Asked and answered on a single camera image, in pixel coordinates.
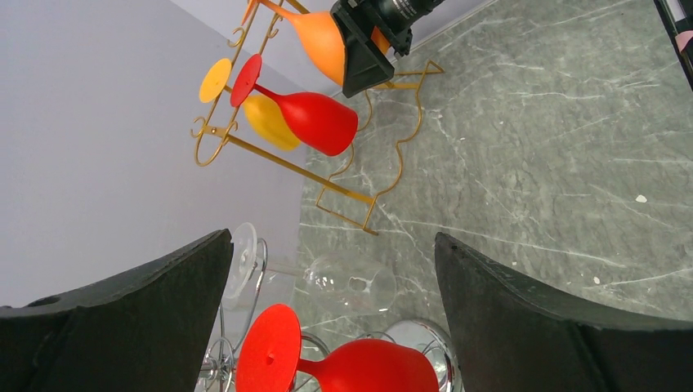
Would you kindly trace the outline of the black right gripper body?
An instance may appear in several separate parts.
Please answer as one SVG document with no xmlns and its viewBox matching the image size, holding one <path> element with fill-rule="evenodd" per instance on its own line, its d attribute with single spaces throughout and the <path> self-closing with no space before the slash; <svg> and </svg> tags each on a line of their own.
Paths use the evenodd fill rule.
<svg viewBox="0 0 693 392">
<path fill-rule="evenodd" d="M 412 25 L 429 15 L 442 0 L 337 1 L 330 10 L 349 55 L 385 54 L 390 48 L 407 56 Z"/>
</svg>

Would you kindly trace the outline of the orange plastic goblet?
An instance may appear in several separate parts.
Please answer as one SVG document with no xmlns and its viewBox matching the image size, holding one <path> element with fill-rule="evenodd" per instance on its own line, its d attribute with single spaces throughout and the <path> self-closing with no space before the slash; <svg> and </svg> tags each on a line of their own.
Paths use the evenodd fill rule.
<svg viewBox="0 0 693 392">
<path fill-rule="evenodd" d="M 199 100 L 208 103 L 222 92 L 231 93 L 227 85 L 233 63 L 228 58 L 216 62 L 207 72 L 199 88 Z M 251 128 L 264 140 L 277 149 L 290 151 L 300 145 L 300 140 L 289 129 L 279 106 L 262 94 L 250 95 L 241 105 Z"/>
<path fill-rule="evenodd" d="M 260 4 L 292 24 L 313 65 L 342 89 L 345 44 L 330 10 L 302 14 L 291 12 L 272 1 L 250 1 L 243 20 Z"/>
</svg>

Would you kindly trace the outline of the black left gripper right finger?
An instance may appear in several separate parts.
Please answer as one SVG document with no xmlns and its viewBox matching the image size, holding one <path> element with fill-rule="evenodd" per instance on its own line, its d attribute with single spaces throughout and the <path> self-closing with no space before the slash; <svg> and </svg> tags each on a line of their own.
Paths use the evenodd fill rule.
<svg viewBox="0 0 693 392">
<path fill-rule="evenodd" d="M 689 391 L 692 325 L 551 287 L 446 233 L 436 277 L 468 391 Z"/>
</svg>

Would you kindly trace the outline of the gold wine glass rack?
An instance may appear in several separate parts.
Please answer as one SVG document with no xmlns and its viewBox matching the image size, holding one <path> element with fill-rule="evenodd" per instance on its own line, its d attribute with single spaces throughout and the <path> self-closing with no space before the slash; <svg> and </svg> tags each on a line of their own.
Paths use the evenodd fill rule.
<svg viewBox="0 0 693 392">
<path fill-rule="evenodd" d="M 261 7 L 272 13 L 266 39 L 277 35 L 281 20 L 288 21 L 311 63 L 346 98 L 372 90 L 418 94 L 428 76 L 443 73 L 434 61 L 420 70 L 399 72 L 387 56 L 409 54 L 412 25 L 436 8 L 434 1 L 337 1 L 331 9 L 315 12 L 297 1 L 251 1 L 229 47 L 242 50 Z M 329 157 L 355 156 L 355 137 L 367 121 L 318 92 L 279 94 L 263 87 L 258 82 L 262 66 L 261 53 L 250 56 L 241 68 L 235 59 L 218 60 L 200 84 L 199 100 L 216 108 L 227 97 L 233 113 L 244 112 L 252 129 L 279 149 L 304 144 Z"/>
</svg>

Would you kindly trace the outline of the orange plastic goblet back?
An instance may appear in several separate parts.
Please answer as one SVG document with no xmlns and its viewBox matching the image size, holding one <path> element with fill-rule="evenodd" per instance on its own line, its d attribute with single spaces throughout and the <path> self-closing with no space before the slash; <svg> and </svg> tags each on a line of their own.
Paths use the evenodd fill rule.
<svg viewBox="0 0 693 392">
<path fill-rule="evenodd" d="M 208 103 L 222 92 L 231 93 L 227 85 L 233 63 L 228 58 L 216 62 L 207 72 L 199 88 L 199 100 Z M 290 151 L 300 145 L 300 140 L 289 129 L 279 106 L 262 94 L 250 95 L 241 105 L 251 128 L 264 140 L 277 149 Z"/>
</svg>

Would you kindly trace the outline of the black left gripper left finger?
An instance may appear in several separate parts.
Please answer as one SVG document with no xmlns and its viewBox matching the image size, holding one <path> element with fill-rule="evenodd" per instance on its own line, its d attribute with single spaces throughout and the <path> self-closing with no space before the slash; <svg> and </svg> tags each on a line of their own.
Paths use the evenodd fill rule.
<svg viewBox="0 0 693 392">
<path fill-rule="evenodd" d="M 101 281 L 2 307 L 2 390 L 194 390 L 233 253 L 220 229 Z"/>
</svg>

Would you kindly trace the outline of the clear ribbed wine glass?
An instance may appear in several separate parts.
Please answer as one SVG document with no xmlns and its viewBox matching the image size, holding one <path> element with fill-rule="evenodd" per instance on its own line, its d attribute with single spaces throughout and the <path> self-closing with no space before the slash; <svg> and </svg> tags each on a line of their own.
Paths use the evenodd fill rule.
<svg viewBox="0 0 693 392">
<path fill-rule="evenodd" d="M 307 268 L 271 262 L 266 242 L 249 222 L 235 229 L 232 244 L 230 272 L 221 298 L 225 309 L 235 308 L 253 274 L 262 271 L 302 280 L 319 307 L 340 316 L 384 313 L 395 300 L 397 284 L 392 268 L 355 253 L 328 253 Z"/>
</svg>

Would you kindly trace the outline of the red plastic goblet back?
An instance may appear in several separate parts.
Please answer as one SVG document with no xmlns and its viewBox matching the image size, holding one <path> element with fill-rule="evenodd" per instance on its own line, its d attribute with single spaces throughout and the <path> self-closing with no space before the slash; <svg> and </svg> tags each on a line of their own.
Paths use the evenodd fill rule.
<svg viewBox="0 0 693 392">
<path fill-rule="evenodd" d="M 382 339 L 359 339 L 326 358 L 301 358 L 302 330 L 287 305 L 264 310 L 253 322 L 236 368 L 238 391 L 288 391 L 297 372 L 317 379 L 322 391 L 438 391 L 424 354 Z"/>
</svg>

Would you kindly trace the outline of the red plastic goblet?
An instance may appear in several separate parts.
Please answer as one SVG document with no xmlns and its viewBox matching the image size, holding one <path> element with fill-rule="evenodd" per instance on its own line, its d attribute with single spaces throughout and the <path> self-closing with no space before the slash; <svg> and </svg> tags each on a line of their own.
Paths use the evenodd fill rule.
<svg viewBox="0 0 693 392">
<path fill-rule="evenodd" d="M 301 358 L 302 330 L 287 305 L 264 310 L 253 322 L 236 368 L 238 391 L 288 391 L 297 372 L 317 379 L 322 391 L 438 391 L 424 354 L 382 339 L 359 339 L 326 358 Z"/>
<path fill-rule="evenodd" d="M 327 156 L 339 155 L 351 145 L 359 128 L 358 115 L 353 109 L 316 92 L 281 95 L 270 91 L 257 83 L 261 70 L 261 55 L 256 54 L 246 61 L 232 87 L 232 106 L 241 108 L 250 95 L 262 94 L 279 106 L 284 120 L 300 144 Z"/>
</svg>

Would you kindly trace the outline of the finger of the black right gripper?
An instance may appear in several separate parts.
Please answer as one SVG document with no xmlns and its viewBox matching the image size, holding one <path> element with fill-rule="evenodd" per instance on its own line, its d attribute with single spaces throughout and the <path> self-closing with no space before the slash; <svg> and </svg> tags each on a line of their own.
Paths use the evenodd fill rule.
<svg viewBox="0 0 693 392">
<path fill-rule="evenodd" d="M 376 7 L 332 7 L 330 14 L 337 24 L 345 44 L 342 94 L 356 94 L 390 81 L 394 66 L 372 39 L 373 31 L 384 28 L 385 20 Z"/>
</svg>

